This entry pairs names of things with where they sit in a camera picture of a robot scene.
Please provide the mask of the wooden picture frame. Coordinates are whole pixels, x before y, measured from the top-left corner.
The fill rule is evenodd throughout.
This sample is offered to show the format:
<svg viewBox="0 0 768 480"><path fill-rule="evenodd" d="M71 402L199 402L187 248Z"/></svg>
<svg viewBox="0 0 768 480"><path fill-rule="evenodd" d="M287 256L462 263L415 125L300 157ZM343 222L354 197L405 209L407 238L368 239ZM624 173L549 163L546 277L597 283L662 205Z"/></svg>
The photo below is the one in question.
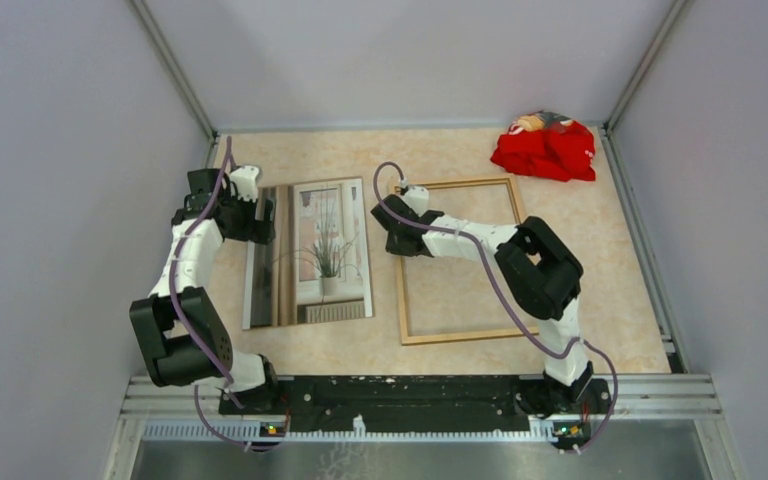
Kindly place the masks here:
<svg viewBox="0 0 768 480"><path fill-rule="evenodd" d="M461 180L432 181L423 184L427 190L452 190L458 188L477 188L502 185L507 189L513 217L517 222L525 220L525 209L521 200L519 187L512 175L496 175ZM490 340L521 336L517 327L502 329L485 329L464 332L437 333L429 335L411 335L410 305L408 298L408 283L405 274L405 257L399 257L396 263L396 281L398 293L398 318L402 346L453 343L474 340Z"/></svg>

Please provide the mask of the printed plant window photo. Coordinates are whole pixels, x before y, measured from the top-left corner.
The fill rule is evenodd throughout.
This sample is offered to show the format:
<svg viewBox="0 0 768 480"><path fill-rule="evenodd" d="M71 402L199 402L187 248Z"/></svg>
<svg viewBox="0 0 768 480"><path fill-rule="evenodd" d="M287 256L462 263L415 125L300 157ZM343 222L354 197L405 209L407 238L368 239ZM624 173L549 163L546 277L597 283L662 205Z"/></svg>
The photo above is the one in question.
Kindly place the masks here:
<svg viewBox="0 0 768 480"><path fill-rule="evenodd" d="M247 247L243 329L371 317L362 179L268 186L261 198L274 237Z"/></svg>

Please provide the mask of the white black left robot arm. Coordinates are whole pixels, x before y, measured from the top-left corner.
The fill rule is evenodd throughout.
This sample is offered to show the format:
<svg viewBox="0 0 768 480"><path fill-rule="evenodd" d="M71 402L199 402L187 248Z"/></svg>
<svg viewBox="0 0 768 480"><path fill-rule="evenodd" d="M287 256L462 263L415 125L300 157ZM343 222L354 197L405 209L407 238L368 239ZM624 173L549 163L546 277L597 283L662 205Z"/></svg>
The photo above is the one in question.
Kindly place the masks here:
<svg viewBox="0 0 768 480"><path fill-rule="evenodd" d="M275 237L274 203L259 197L259 167L188 173L190 192L171 219L172 242L162 273L129 318L157 387L219 386L239 410L268 413L281 393L262 354L236 350L207 287L228 240L268 245Z"/></svg>

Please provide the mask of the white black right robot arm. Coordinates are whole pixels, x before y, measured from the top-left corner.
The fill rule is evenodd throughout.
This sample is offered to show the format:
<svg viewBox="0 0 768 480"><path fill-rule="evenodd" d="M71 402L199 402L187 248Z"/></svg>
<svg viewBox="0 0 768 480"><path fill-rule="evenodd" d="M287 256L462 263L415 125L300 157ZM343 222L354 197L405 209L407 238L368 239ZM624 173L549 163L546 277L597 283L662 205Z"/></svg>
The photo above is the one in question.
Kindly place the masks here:
<svg viewBox="0 0 768 480"><path fill-rule="evenodd" d="M579 324L584 270L544 220L530 216L519 225L490 225L436 210L418 213L397 194L371 214L387 233L388 253L476 261L520 330L526 328L520 312L538 321L538 331L526 337L545 356L543 381L523 395L526 412L547 418L586 400L594 367Z"/></svg>

